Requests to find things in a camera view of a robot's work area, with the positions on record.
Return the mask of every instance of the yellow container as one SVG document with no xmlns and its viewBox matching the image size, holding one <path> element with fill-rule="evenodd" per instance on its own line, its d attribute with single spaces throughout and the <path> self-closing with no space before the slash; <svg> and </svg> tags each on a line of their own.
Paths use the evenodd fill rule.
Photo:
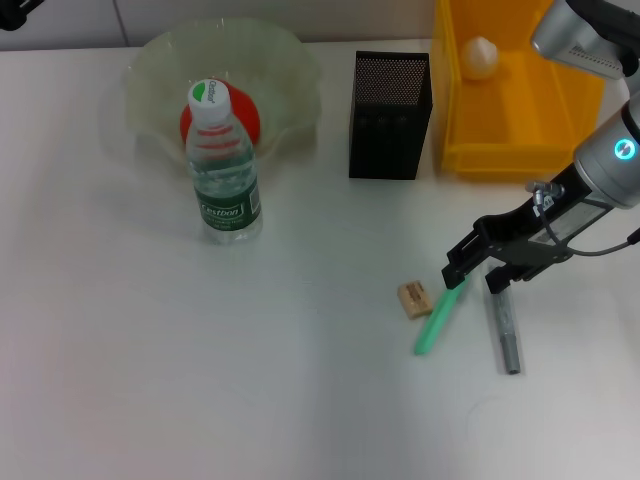
<svg viewBox="0 0 640 480">
<path fill-rule="evenodd" d="M 549 177 L 595 128 L 604 80 L 545 60 L 529 44 L 551 1 L 437 0 L 431 132 L 443 171 L 479 181 Z M 476 36 L 500 52 L 487 80 L 460 76 L 459 52 Z"/>
</svg>

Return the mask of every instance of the white wall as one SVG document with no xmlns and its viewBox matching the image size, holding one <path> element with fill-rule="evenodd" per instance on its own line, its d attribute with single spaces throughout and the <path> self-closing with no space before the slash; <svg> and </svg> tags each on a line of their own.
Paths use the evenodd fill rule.
<svg viewBox="0 0 640 480">
<path fill-rule="evenodd" d="M 122 47 L 112 0 L 45 0 L 15 32 L 0 30 L 0 50 Z"/>
<path fill-rule="evenodd" d="M 0 30 L 0 50 L 124 46 L 115 1 L 133 45 L 145 43 L 180 21 L 220 16 L 264 18 L 292 30 L 303 40 L 429 37 L 435 3 L 435 0 L 46 0 L 29 15 L 20 30 Z M 640 13 L 640 0 L 609 1 Z"/>
<path fill-rule="evenodd" d="M 303 40 L 416 38 L 431 34 L 434 0 L 121 0 L 133 44 L 183 20 L 254 16 Z"/>
</svg>

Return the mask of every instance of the water bottle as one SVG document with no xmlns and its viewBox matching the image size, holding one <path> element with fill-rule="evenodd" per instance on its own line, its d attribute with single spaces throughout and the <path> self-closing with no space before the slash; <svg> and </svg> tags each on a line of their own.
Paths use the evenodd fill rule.
<svg viewBox="0 0 640 480">
<path fill-rule="evenodd" d="M 187 161 L 200 214 L 214 243 L 248 240 L 262 230 L 253 145 L 231 112 L 226 85 L 208 79 L 189 90 L 193 121 Z"/>
</svg>

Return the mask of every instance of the tan eraser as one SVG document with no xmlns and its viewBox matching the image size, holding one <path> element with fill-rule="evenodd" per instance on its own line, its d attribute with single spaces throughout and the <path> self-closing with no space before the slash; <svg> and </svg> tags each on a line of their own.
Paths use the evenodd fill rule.
<svg viewBox="0 0 640 480">
<path fill-rule="evenodd" d="M 398 287 L 398 298 L 404 311 L 407 312 L 407 317 L 411 320 L 428 315 L 433 311 L 429 296 L 418 281 L 400 285 Z"/>
</svg>

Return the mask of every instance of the green label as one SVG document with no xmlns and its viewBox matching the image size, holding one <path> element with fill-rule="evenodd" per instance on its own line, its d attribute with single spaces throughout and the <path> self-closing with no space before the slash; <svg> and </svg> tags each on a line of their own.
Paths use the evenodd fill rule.
<svg viewBox="0 0 640 480">
<path fill-rule="evenodd" d="M 196 190 L 200 214 L 207 225 L 216 230 L 242 230 L 260 215 L 258 179 L 244 192 L 233 197 L 215 198 Z"/>
<path fill-rule="evenodd" d="M 202 95 L 204 95 L 204 82 L 200 82 L 199 85 L 196 85 L 193 88 L 193 98 L 195 98 L 196 100 L 201 102 L 202 101 Z"/>
</svg>

